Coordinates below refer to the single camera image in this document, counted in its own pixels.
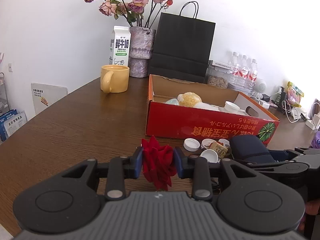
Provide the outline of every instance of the small cardboard box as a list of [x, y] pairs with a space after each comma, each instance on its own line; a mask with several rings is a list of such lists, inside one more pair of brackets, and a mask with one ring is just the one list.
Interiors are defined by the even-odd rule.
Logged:
[[[216, 106], [224, 107], [226, 101], [233, 102], [245, 110], [247, 116], [165, 104], [167, 100], [186, 92], [194, 92], [204, 103]], [[203, 140], [252, 134], [268, 144], [279, 122], [268, 110], [241, 92], [157, 75], [149, 76], [146, 135]]]
[[224, 147], [223, 145], [217, 143], [216, 141], [213, 141], [213, 143], [210, 145], [210, 149], [214, 150], [220, 159], [223, 159], [224, 156], [228, 152], [228, 148]]

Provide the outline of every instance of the yellow mug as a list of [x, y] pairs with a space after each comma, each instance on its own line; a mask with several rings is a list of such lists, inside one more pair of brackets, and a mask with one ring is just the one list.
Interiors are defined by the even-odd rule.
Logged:
[[100, 88], [108, 93], [122, 93], [127, 91], [129, 82], [129, 67], [106, 65], [101, 67]]

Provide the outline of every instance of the water bottle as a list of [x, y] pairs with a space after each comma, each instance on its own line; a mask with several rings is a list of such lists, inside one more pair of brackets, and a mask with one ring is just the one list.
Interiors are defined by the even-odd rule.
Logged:
[[248, 87], [249, 89], [252, 88], [254, 86], [254, 83], [257, 79], [257, 75], [258, 75], [258, 63], [256, 59], [252, 59], [252, 63], [251, 63], [251, 67], [250, 67], [250, 74], [249, 77], [247, 78], [247, 81], [245, 83], [246, 87]]
[[229, 83], [234, 83], [237, 79], [239, 68], [240, 68], [240, 65], [238, 64], [238, 57], [239, 57], [239, 53], [234, 51], [231, 57], [231, 61], [228, 62], [231, 66], [234, 67], [234, 70], [229, 78]]
[[240, 86], [244, 86], [245, 81], [249, 75], [249, 67], [247, 65], [247, 60], [248, 60], [248, 56], [243, 55], [241, 67], [240, 67], [239, 74], [238, 74], [238, 77], [236, 80], [236, 83], [239, 84]]

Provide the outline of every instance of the white milk carton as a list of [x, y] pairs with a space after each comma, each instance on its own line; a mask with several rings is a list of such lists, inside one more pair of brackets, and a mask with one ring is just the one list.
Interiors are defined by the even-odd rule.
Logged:
[[130, 38], [129, 27], [114, 26], [111, 34], [109, 65], [128, 66]]

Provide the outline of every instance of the watermelon illustration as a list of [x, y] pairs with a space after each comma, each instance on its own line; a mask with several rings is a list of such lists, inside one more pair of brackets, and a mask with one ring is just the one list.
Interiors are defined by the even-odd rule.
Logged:
[[261, 130], [258, 133], [258, 138], [264, 142], [268, 140], [271, 135], [276, 130], [276, 126], [273, 122], [267, 123], [264, 127], [261, 128]]

